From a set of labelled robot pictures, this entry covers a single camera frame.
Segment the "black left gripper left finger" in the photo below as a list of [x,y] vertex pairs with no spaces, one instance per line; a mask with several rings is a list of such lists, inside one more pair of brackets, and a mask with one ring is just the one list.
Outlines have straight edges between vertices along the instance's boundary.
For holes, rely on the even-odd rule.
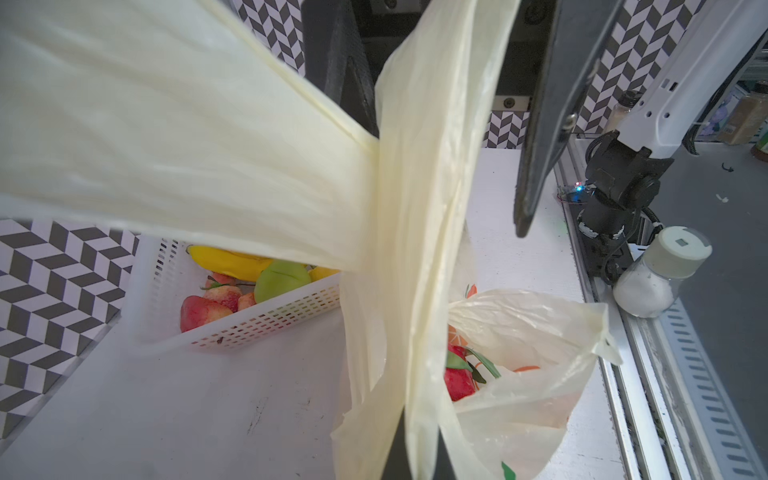
[[411,480],[408,453],[405,444],[405,413],[401,412],[397,429],[380,477],[381,480]]

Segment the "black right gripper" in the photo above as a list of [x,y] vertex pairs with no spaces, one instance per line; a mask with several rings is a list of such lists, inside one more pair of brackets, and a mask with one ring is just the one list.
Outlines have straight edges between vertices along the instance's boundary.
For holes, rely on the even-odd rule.
[[382,108],[398,87],[447,99],[455,81],[463,103],[475,94],[492,110],[530,110],[514,203],[516,235],[523,238],[622,5],[306,0],[305,77],[374,136],[374,91]]

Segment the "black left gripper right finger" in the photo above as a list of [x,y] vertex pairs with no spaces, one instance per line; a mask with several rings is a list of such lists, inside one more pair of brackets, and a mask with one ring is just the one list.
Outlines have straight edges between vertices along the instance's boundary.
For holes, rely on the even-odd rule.
[[456,480],[456,474],[449,457],[449,453],[444,441],[442,430],[438,430],[438,447],[435,469],[433,473],[434,480]]

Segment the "pink fake dragon fruit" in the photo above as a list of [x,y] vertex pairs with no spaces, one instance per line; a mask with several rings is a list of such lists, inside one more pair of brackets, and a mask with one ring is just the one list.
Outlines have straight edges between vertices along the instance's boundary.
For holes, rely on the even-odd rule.
[[466,346],[447,346],[444,382],[453,402],[473,395],[480,385],[487,383],[479,365],[493,378],[501,377],[495,364],[479,351]]

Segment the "translucent cream plastic bag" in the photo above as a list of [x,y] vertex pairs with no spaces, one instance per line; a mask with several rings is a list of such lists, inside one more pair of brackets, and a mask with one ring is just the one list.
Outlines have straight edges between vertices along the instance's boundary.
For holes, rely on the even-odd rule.
[[[599,359],[602,304],[450,284],[491,109],[413,87],[362,128],[218,1],[5,1],[1,211],[341,271],[351,407],[341,479],[385,466],[401,412],[412,475],[441,429],[460,479],[532,479]],[[495,364],[453,402],[447,346]]]

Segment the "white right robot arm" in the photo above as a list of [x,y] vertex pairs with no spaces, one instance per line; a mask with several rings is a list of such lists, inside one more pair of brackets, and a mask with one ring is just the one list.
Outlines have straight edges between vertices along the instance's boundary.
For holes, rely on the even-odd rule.
[[[427,9],[425,1],[304,2],[307,78],[376,133],[375,81]],[[513,214],[519,237],[530,230],[620,9],[617,1],[516,3],[493,105],[529,114]],[[765,2],[706,2],[630,114],[589,150],[587,177],[596,191],[582,226],[599,272],[625,242],[630,215],[658,193],[674,152],[692,144],[695,123],[766,37]]]

